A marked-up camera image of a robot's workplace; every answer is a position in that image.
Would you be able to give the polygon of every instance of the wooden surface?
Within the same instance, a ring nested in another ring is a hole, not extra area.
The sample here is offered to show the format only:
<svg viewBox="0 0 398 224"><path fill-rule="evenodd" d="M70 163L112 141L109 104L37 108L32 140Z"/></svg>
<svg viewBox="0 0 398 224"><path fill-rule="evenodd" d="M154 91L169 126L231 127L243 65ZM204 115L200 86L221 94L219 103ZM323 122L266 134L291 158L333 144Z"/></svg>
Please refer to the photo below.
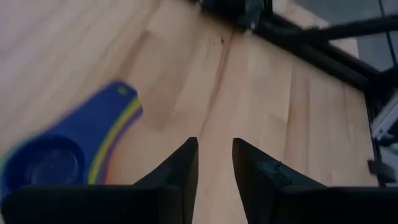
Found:
<svg viewBox="0 0 398 224"><path fill-rule="evenodd" d="M341 46L358 54L355 41ZM114 79L138 90L144 115L119 142L108 183L134 183L197 136L194 223L246 223L234 137L327 185L377 184L360 91L184 0L0 2L2 153Z"/></svg>

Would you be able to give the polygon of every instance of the wooden tabletop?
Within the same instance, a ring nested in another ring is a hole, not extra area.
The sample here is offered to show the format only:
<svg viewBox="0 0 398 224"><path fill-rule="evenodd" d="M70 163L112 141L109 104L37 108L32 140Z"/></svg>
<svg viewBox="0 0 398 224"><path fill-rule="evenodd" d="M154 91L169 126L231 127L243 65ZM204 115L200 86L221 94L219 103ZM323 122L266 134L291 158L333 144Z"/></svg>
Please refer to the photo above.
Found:
<svg viewBox="0 0 398 224"><path fill-rule="evenodd" d="M276 2L292 20L320 21ZM358 54L354 39L335 44ZM107 183L133 184L196 136L194 223L246 223L234 137L327 185L377 184L360 91L188 1L0 2L1 153L115 79L137 89L144 115L120 140Z"/></svg>

